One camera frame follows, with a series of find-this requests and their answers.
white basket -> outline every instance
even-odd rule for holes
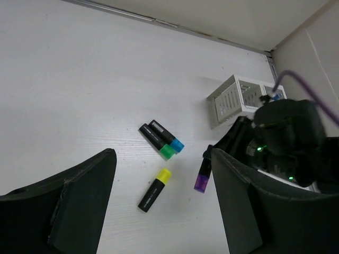
[[[250,119],[254,112],[262,106],[259,97],[271,92],[274,84],[232,75],[219,86],[207,101],[212,111],[211,128],[227,121],[232,126],[238,116]],[[281,98],[287,98],[282,86],[278,87]]]

purple marker cap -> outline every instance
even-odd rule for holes
[[[205,193],[205,189],[208,183],[209,177],[204,175],[198,175],[197,181],[195,182],[194,189],[196,189],[198,192]]]

wall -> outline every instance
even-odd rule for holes
[[[95,0],[270,51],[329,0]]]
[[[232,74],[273,82],[264,55],[59,0],[0,1],[0,31],[0,195],[114,148],[98,253],[228,253],[213,179],[193,189],[217,141],[206,97]],[[152,119],[185,144],[169,161],[138,132]]]
[[[339,115],[339,2],[303,26],[273,53],[278,72],[292,69],[305,77]],[[309,98],[290,78],[283,81],[289,98]],[[321,111],[327,134],[338,136],[339,128]]]

white table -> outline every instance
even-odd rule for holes
[[[2,1],[0,24],[0,194],[114,148],[98,253],[228,253],[213,179],[193,189],[220,137],[205,98],[232,74],[273,82],[266,57],[56,0]],[[138,132],[152,119],[185,144],[168,162]],[[145,214],[163,167],[173,177]]]

cable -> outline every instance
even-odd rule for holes
[[[316,92],[311,88],[311,86],[295,71],[284,70],[279,77],[277,78],[275,85],[272,89],[272,92],[278,89],[279,84],[284,76],[291,76],[294,78],[303,89],[311,96],[311,98],[322,108],[322,110],[332,119],[332,121],[339,127],[339,116],[337,116],[327,105],[326,103],[316,94]]]

